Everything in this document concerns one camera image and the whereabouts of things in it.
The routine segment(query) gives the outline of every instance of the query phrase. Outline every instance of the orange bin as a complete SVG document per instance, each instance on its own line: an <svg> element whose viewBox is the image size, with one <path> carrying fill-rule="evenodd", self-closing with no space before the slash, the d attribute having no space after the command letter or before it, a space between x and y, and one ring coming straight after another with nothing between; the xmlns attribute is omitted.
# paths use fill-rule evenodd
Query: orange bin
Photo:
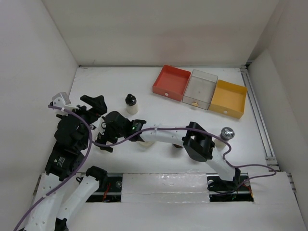
<svg viewBox="0 0 308 231"><path fill-rule="evenodd" d="M153 93L181 102L190 76L189 71L164 65L153 84Z"/></svg>
<svg viewBox="0 0 308 231"><path fill-rule="evenodd" d="M244 114L247 87L218 80L209 110L234 118Z"/></svg>

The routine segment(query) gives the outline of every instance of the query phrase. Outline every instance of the white wall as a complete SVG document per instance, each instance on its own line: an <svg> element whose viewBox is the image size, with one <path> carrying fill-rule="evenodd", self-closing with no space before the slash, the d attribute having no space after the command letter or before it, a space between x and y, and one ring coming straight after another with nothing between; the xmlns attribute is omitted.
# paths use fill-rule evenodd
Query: white wall
<svg viewBox="0 0 308 231"><path fill-rule="evenodd" d="M277 29L281 14L289 0L280 0L264 28L254 50L249 56L249 60L255 60L269 46L269 43Z"/></svg>
<svg viewBox="0 0 308 231"><path fill-rule="evenodd" d="M0 229L9 231L54 143L47 105L70 91L77 64L40 0L1 0L0 28Z"/></svg>
<svg viewBox="0 0 308 231"><path fill-rule="evenodd" d="M308 226L308 1L289 0L266 50L249 67L282 170L292 173Z"/></svg>
<svg viewBox="0 0 308 231"><path fill-rule="evenodd" d="M43 0L80 65L245 64L279 0Z"/></svg>

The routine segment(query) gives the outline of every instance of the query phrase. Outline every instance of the transparent container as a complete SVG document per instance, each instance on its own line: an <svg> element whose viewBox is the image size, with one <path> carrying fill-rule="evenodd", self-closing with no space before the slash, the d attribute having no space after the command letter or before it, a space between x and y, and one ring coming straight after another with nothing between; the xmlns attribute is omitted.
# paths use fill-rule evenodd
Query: transparent container
<svg viewBox="0 0 308 231"><path fill-rule="evenodd" d="M193 70L183 96L183 103L208 109L215 91L218 76Z"/></svg>

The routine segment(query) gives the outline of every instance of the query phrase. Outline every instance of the black mount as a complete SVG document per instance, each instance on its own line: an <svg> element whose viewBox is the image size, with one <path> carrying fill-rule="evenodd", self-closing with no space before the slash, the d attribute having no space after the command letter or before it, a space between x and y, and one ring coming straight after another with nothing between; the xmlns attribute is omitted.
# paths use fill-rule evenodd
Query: black mount
<svg viewBox="0 0 308 231"><path fill-rule="evenodd" d="M240 181L247 179L248 177L241 180L241 171L240 169L235 169L235 174L233 177L233 181L226 181L217 177L207 177L207 180L212 180L213 182L210 183L207 189L210 192L226 192L231 193L238 189Z"/></svg>
<svg viewBox="0 0 308 231"><path fill-rule="evenodd" d="M92 166L88 168L86 176L94 177L97 181L100 182L100 188L104 188L107 183L107 171L101 169L100 167Z"/></svg>
<svg viewBox="0 0 308 231"><path fill-rule="evenodd" d="M67 219L56 219L56 226L54 231L68 231L68 227L66 226Z"/></svg>
<svg viewBox="0 0 308 231"><path fill-rule="evenodd" d="M98 134L96 142L100 144L116 143L118 138L127 138L142 129L145 120L135 119L130 121L122 116L119 112L113 111L106 115L104 118L106 128L104 134ZM134 136L130 141L143 141L140 136ZM100 147L101 150L106 150L112 153L112 147Z"/></svg>
<svg viewBox="0 0 308 231"><path fill-rule="evenodd" d="M205 131L195 122L190 122L187 128L195 128ZM200 132L187 131L186 136L183 137L182 140L184 141L183 146L191 159L205 162L213 158L212 152L215 143L212 141L212 137L201 134Z"/></svg>
<svg viewBox="0 0 308 231"><path fill-rule="evenodd" d="M95 122L103 114L107 113L107 106L102 95L92 98L83 95L83 102L92 106L87 110L86 106L79 106L74 112L83 118L88 125ZM67 178L81 163L84 155L81 153L88 147L89 131L87 127L72 115L57 115L61 120L54 134L56 144L45 167L46 173L58 176L60 181Z"/></svg>

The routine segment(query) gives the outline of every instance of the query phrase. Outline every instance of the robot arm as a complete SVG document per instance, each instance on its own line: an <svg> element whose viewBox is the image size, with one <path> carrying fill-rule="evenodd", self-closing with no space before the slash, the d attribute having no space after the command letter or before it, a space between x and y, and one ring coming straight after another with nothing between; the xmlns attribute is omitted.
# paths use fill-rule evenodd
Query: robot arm
<svg viewBox="0 0 308 231"><path fill-rule="evenodd" d="M164 130L167 126L150 124L145 120L129 121L119 112L113 111L105 117L107 106L103 96L91 98L82 96L80 98L92 106L87 110L86 106L73 106L66 93L59 93L53 97L51 105L59 106L74 112L83 118L92 128L97 128L99 134L96 145L102 150L113 151L112 147L105 146L107 142L116 143L118 138L129 138L130 141L161 141L176 144L185 148L189 157L195 161L206 162L220 176L221 180L238 184L240 171L232 168L223 160L220 153L215 149L212 137L201 133L205 130L195 122L179 129ZM88 147L88 128L76 117L68 115L64 111L57 113L61 120L54 135L56 143L45 167L45 173L39 185L36 200L44 197L51 189L71 177L72 172L79 167L84 155L81 153ZM146 128L138 135L136 132ZM66 185L46 197L31 213L25 231L64 231L68 230L72 218L81 208L87 198L96 191L100 184L106 183L106 171L92 167L90 172L71 197L61 206Z"/></svg>
<svg viewBox="0 0 308 231"><path fill-rule="evenodd" d="M215 143L212 137L203 133L191 130L161 130L161 128L168 128L160 124L147 123L145 120L129 121L124 118L119 112L113 111L106 115L101 125L96 125L100 129L96 140L96 145L106 145L107 142L116 143L120 137L127 138L137 131L147 128L157 128L143 131L142 133L130 138L130 141L160 141L175 144L184 147L189 157L195 161L206 162L212 169L214 169L219 177L225 181L238 182L240 171L227 164L223 160L219 151L215 148ZM186 128L197 129L205 131L199 124L190 122ZM112 147L102 147L102 150L109 152L113 151Z"/></svg>
<svg viewBox="0 0 308 231"><path fill-rule="evenodd" d="M105 187L106 183L107 171L96 166L89 168L77 189L61 205L56 220L56 231L69 228L75 215L87 199L100 187Z"/></svg>

